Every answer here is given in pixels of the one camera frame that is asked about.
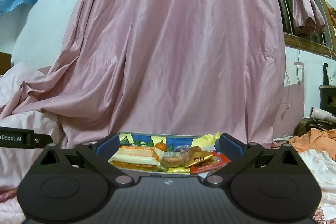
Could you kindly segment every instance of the yellow and white package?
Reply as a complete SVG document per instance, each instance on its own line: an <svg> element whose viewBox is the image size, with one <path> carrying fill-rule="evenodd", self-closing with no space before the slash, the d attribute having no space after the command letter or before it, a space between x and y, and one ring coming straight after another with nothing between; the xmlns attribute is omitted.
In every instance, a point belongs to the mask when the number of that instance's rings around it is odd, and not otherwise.
<svg viewBox="0 0 336 224"><path fill-rule="evenodd" d="M160 165L160 159L153 147L121 146L109 159L129 164Z"/></svg>

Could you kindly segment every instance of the logo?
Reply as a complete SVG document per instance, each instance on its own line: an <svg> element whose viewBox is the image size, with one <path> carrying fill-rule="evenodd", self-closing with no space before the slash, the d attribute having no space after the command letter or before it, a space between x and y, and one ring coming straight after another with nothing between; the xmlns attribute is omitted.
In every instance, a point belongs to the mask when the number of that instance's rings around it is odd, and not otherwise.
<svg viewBox="0 0 336 224"><path fill-rule="evenodd" d="M21 137L11 137L11 136L5 136L0 135L0 140L2 141L13 141L13 142L21 142Z"/></svg>
<svg viewBox="0 0 336 224"><path fill-rule="evenodd" d="M173 183L174 182L171 179L165 181L165 184L168 185L168 186L173 184Z"/></svg>

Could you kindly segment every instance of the blue gripper pad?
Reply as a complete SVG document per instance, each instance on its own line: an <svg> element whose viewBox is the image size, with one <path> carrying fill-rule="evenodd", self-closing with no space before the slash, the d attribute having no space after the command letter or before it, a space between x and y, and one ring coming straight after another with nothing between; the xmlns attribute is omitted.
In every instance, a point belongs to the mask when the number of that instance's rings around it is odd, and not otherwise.
<svg viewBox="0 0 336 224"><path fill-rule="evenodd" d="M97 155L107 161L119 150L119 146L119 135L114 134L99 140L93 145L92 149Z"/></svg>
<svg viewBox="0 0 336 224"><path fill-rule="evenodd" d="M225 155L230 161L244 154L247 145L235 139L227 133L224 133L219 138L220 152Z"/></svg>

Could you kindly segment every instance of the gold wrapper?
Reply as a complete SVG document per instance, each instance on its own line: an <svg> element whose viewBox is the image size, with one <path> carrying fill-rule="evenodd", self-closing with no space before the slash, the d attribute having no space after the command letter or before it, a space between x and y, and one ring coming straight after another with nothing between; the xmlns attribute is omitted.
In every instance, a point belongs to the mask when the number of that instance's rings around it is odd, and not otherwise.
<svg viewBox="0 0 336 224"><path fill-rule="evenodd" d="M167 173L190 173L190 168L184 168L184 167L169 168Z"/></svg>
<svg viewBox="0 0 336 224"><path fill-rule="evenodd" d="M186 168L190 168L191 166L200 165L206 161L209 161L212 159L212 153L208 151L202 151L202 152L195 152L192 153L187 161L187 163L184 165Z"/></svg>

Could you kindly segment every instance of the window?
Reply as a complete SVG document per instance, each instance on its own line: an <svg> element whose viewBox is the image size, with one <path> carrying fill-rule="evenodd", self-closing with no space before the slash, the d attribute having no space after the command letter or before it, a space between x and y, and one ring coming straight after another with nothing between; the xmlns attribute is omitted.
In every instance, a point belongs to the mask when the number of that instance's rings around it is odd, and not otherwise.
<svg viewBox="0 0 336 224"><path fill-rule="evenodd" d="M328 54L330 56L329 49L325 45L334 48L333 41L336 41L336 39L333 39L334 30L333 28L331 29L329 27L328 20L326 20L325 33L319 34L317 36L297 33L295 32L293 25L291 1L290 0L278 0L278 1L281 9L283 31L285 33L286 44L289 44L290 46L294 47L302 46L303 49L317 52L320 54ZM319 7L320 11L322 12L322 14L324 15L325 19L327 19L325 10L326 9L325 0L315 0L315 2Z"/></svg>

